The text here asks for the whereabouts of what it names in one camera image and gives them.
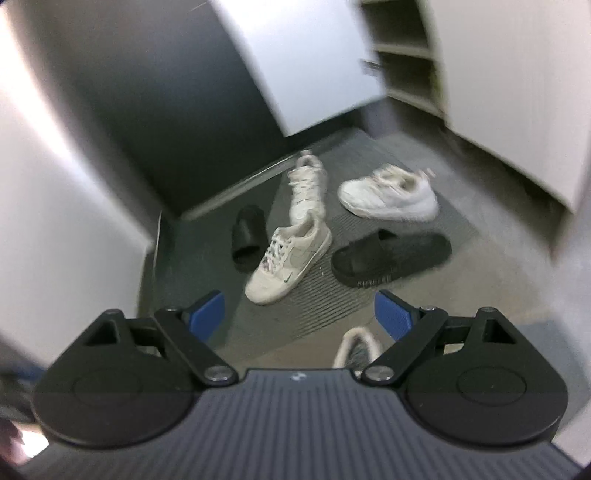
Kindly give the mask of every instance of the silver screw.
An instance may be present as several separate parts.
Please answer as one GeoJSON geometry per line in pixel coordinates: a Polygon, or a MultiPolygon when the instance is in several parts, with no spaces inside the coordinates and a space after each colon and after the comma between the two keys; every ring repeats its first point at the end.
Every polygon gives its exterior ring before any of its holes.
{"type": "Polygon", "coordinates": [[[203,375],[212,382],[225,382],[232,378],[234,370],[225,365],[214,365],[213,367],[206,368],[203,375]]]}
{"type": "Polygon", "coordinates": [[[394,370],[386,365],[373,365],[365,371],[365,376],[372,382],[385,382],[394,376],[394,370]]]}

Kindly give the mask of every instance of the slide sandal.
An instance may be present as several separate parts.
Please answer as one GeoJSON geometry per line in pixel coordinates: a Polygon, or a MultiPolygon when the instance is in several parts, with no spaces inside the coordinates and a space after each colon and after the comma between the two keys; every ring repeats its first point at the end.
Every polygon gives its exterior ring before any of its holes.
{"type": "Polygon", "coordinates": [[[265,215],[256,205],[247,205],[238,212],[232,227],[232,260],[241,273],[254,272],[261,262],[269,240],[265,215]]]}
{"type": "Polygon", "coordinates": [[[380,229],[338,249],[330,261],[335,278],[348,287],[373,287],[445,262],[452,254],[440,233],[398,236],[380,229]]]}

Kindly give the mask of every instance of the floor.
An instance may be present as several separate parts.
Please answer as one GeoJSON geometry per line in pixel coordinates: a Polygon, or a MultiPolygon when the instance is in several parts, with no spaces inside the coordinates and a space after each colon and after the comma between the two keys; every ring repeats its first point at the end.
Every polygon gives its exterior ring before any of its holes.
{"type": "MultiPolygon", "coordinates": [[[[512,311],[505,308],[507,316],[565,378],[570,404],[555,442],[579,463],[589,463],[591,194],[577,215],[569,218],[557,203],[538,194],[500,161],[445,132],[428,115],[399,123],[395,132],[378,131],[374,136],[398,148],[420,144],[422,155],[402,160],[414,169],[432,169],[437,191],[487,238],[486,249],[492,245],[512,263],[511,274],[491,278],[486,288],[505,285],[514,292],[514,306],[507,305],[512,311]]],[[[483,251],[473,247],[473,255],[483,251]]],[[[465,301],[453,307],[472,309],[474,294],[467,292],[465,301]]],[[[340,336],[356,325],[367,325],[384,346],[391,343],[371,309],[365,309],[238,367],[329,366],[340,336]]]]}

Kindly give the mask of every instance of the cabinet door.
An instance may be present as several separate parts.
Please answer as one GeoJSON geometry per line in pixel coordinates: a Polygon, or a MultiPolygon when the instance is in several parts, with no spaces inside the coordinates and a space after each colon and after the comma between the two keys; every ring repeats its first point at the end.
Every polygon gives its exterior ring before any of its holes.
{"type": "Polygon", "coordinates": [[[350,0],[215,0],[285,135],[385,96],[350,0]]]}
{"type": "Polygon", "coordinates": [[[576,208],[591,131],[586,0],[424,0],[447,121],[576,208]]]}

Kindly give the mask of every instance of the blue rubber pad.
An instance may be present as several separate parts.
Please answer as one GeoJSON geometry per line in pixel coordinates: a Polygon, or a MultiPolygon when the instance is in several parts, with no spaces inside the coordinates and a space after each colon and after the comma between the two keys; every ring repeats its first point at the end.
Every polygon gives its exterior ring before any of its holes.
{"type": "Polygon", "coordinates": [[[380,292],[374,298],[374,315],[394,340],[400,340],[413,327],[410,312],[380,292]]]}
{"type": "Polygon", "coordinates": [[[226,316],[223,293],[217,292],[203,305],[189,311],[189,332],[202,342],[207,342],[226,316]]]}

